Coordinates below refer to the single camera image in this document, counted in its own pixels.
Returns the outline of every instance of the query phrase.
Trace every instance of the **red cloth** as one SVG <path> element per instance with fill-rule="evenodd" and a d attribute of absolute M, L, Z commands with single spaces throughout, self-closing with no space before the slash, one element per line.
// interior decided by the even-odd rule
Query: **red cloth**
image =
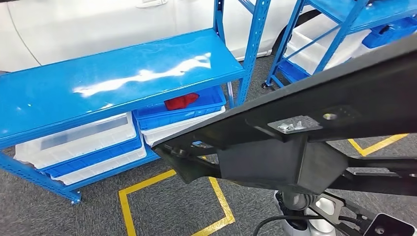
<path fill-rule="evenodd" d="M 198 97 L 199 95 L 196 93 L 189 93 L 181 97 L 176 97 L 170 100 L 166 100 L 164 101 L 164 103 L 165 103 L 165 107 L 167 107 L 169 111 L 177 110 L 177 109 L 184 109 L 188 106 L 188 104 L 195 102 Z"/>

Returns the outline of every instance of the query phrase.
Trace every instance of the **shelf top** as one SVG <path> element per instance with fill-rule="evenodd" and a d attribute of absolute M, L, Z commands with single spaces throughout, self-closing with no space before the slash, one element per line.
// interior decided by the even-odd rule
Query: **shelf top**
<path fill-rule="evenodd" d="M 212 29 L 0 76 L 0 148 L 243 77 Z"/>
<path fill-rule="evenodd" d="M 308 4 L 337 23 L 345 21 L 355 0 L 308 0 Z M 377 0 L 359 14 L 349 33 L 390 23 L 417 14 L 417 0 Z"/>

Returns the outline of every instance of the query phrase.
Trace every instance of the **plastic storage bin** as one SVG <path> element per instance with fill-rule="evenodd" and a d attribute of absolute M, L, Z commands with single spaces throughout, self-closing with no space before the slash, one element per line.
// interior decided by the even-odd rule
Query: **plastic storage bin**
<path fill-rule="evenodd" d="M 141 142 L 143 143 L 142 135 L 139 135 Z M 122 154 L 120 156 L 113 157 L 111 159 L 102 161 L 100 163 L 82 168 L 80 170 L 68 173 L 60 177 L 51 177 L 53 180 L 62 181 L 65 185 L 71 185 L 87 178 L 102 174 L 104 172 L 110 171 L 120 166 L 124 166 L 131 162 L 137 161 L 146 157 L 145 145 L 142 145 L 140 149 Z"/>
<path fill-rule="evenodd" d="M 200 97 L 187 108 L 168 111 L 164 102 L 133 111 L 141 130 L 149 130 L 175 122 L 220 111 L 226 98 L 220 86 L 196 92 Z"/>
<path fill-rule="evenodd" d="M 200 122 L 203 122 L 204 120 L 210 119 L 225 111 L 226 111 L 226 108 L 223 106 L 221 110 L 218 112 L 213 112 L 204 116 L 195 117 L 195 118 L 183 120 L 180 122 L 176 122 L 173 124 L 164 125 L 155 129 L 141 130 L 141 133 L 143 134 L 145 138 L 145 142 L 148 145 L 152 146 L 153 143 L 158 140 L 171 136 L 175 133 L 185 130 L 186 128 L 192 127 L 195 124 L 198 124 Z"/>
<path fill-rule="evenodd" d="M 310 77 L 303 68 L 287 60 L 281 62 L 278 67 L 284 77 L 291 83 Z"/>
<path fill-rule="evenodd" d="M 140 138 L 139 128 L 134 123 L 136 130 L 136 137 L 122 143 L 112 145 L 79 157 L 75 157 L 55 165 L 39 169 L 40 172 L 46 173 L 51 177 L 57 178 L 68 173 L 80 170 L 82 168 L 92 166 L 110 158 L 140 149 L 143 146 Z"/>
<path fill-rule="evenodd" d="M 42 169 L 136 136 L 128 112 L 18 144 L 14 158 Z"/>
<path fill-rule="evenodd" d="M 290 42 L 287 44 L 287 50 L 284 57 L 288 57 L 294 52 L 298 51 L 303 46 L 311 43 L 316 38 L 326 33 L 330 29 L 337 26 L 337 23 L 331 20 L 324 14 L 320 14 L 306 23 L 296 27 L 293 30 L 293 34 Z M 325 37 L 321 38 L 317 42 L 313 43 L 309 47 L 303 49 L 298 54 L 289 59 L 290 62 L 297 64 L 303 68 L 308 74 L 314 74 L 317 66 L 323 58 L 326 51 L 329 49 L 330 44 L 335 38 L 339 29 L 334 30 Z M 361 32 L 347 35 L 343 42 L 339 45 L 333 56 L 325 66 L 325 70 L 341 63 L 344 63 L 361 44 L 362 40 L 371 32 L 366 29 Z"/>
<path fill-rule="evenodd" d="M 368 48 L 376 48 L 414 33 L 417 30 L 417 19 L 406 17 L 390 24 L 374 27 L 371 30 L 372 32 L 362 43 Z"/>
<path fill-rule="evenodd" d="M 362 56 L 362 55 L 364 55 L 364 54 L 367 54 L 367 53 L 370 53 L 370 52 L 372 52 L 372 51 L 374 51 L 374 50 L 377 50 L 377 49 L 379 49 L 379 48 L 382 48 L 383 46 L 381 46 L 381 47 L 377 47 L 377 48 L 368 48 L 368 47 L 366 47 L 365 45 L 363 45 L 363 44 L 361 44 L 358 48 L 357 48 L 357 50 L 352 54 L 352 58 L 357 58 L 357 57 L 360 57 L 360 56 Z"/>

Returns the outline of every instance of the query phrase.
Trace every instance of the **yellow tape square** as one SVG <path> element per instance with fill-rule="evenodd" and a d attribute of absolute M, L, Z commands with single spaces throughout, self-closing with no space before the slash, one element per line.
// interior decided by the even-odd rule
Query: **yellow tape square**
<path fill-rule="evenodd" d="M 127 194 L 133 193 L 142 188 L 158 183 L 166 178 L 174 176 L 175 174 L 176 172 L 174 170 L 170 170 L 170 171 L 164 172 L 155 177 L 144 180 L 140 183 L 137 183 L 135 185 L 132 185 L 128 188 L 125 188 L 119 191 L 120 205 L 121 205 L 121 210 L 123 213 L 124 223 L 126 225 L 128 236 L 136 236 L 136 230 L 133 225 L 133 219 L 132 219 L 132 214 L 130 212 L 129 202 L 127 200 Z M 205 227 L 204 229 L 194 233 L 192 236 L 208 236 L 218 231 L 219 229 L 225 227 L 226 225 L 229 225 L 235 222 L 235 218 L 232 214 L 232 210 L 230 210 L 229 204 L 227 203 L 226 198 L 224 197 L 223 192 L 220 189 L 219 183 L 217 182 L 215 178 L 209 177 L 208 179 L 210 180 L 214 193 L 216 194 L 220 202 L 220 205 L 224 211 L 225 217 L 215 222 L 214 224 L 211 224 Z"/>
<path fill-rule="evenodd" d="M 406 137 L 408 134 L 397 134 L 397 135 L 393 135 L 387 139 L 384 139 L 370 147 L 367 148 L 361 148 L 359 146 L 359 144 L 357 144 L 357 142 L 355 142 L 353 139 L 348 139 L 349 143 L 352 144 L 352 146 L 362 155 L 362 156 L 367 156 L 373 152 L 376 152 L 380 149 L 385 148 L 386 146 L 397 142 L 398 140 Z"/>

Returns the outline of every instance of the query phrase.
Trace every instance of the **white car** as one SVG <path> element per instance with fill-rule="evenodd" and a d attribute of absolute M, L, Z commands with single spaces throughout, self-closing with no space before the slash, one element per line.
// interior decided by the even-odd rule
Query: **white car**
<path fill-rule="evenodd" d="M 258 56 L 278 45 L 296 0 L 272 0 Z M 18 0 L 0 3 L 0 71 L 17 71 L 212 27 L 213 0 Z M 299 23 L 318 15 L 304 7 Z M 228 49 L 242 60 L 252 15 L 225 0 Z"/>

